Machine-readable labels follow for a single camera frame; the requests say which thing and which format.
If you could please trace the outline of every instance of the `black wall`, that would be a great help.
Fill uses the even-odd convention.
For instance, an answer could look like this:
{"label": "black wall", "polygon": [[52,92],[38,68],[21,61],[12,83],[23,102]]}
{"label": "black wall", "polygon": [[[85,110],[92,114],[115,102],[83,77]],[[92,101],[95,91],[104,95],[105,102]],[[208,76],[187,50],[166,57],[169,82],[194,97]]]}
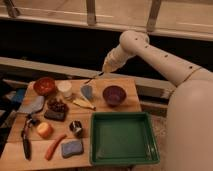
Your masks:
{"label": "black wall", "polygon": [[[101,70],[120,32],[0,20],[0,56]],[[151,44],[213,71],[213,42],[150,36]],[[163,79],[139,57],[117,73]]]}

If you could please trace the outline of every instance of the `red bowl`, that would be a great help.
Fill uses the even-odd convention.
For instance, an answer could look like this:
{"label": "red bowl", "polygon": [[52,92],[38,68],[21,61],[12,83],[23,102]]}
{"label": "red bowl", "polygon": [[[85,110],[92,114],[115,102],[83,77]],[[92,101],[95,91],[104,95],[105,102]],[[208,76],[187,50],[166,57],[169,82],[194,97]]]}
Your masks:
{"label": "red bowl", "polygon": [[47,96],[56,90],[55,80],[51,77],[42,77],[33,85],[38,95]]}

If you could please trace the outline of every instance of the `gray sponge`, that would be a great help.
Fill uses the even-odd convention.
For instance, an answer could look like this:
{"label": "gray sponge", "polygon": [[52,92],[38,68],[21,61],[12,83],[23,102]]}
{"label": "gray sponge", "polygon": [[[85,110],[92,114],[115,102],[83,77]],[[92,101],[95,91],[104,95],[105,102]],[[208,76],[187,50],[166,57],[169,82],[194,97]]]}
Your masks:
{"label": "gray sponge", "polygon": [[61,152],[63,158],[82,154],[84,152],[82,140],[70,141],[68,143],[61,144]]}

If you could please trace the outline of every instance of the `purple bowl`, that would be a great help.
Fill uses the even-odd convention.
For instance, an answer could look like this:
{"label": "purple bowl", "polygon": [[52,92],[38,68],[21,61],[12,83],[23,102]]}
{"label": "purple bowl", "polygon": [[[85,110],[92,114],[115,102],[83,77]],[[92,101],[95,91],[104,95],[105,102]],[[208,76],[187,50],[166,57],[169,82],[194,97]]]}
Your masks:
{"label": "purple bowl", "polygon": [[115,107],[125,100],[126,92],[123,88],[112,85],[104,89],[103,98],[109,106]]}

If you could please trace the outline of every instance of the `bowl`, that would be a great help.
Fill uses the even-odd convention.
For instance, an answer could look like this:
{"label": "bowl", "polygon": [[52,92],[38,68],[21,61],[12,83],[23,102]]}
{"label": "bowl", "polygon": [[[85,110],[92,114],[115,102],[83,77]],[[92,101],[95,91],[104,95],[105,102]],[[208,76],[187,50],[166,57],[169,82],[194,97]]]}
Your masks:
{"label": "bowl", "polygon": [[47,96],[56,90],[55,80],[51,77],[42,77],[33,85],[33,89],[40,96]]}
{"label": "bowl", "polygon": [[108,86],[103,91],[103,98],[109,106],[115,107],[126,99],[126,92],[117,85]]}

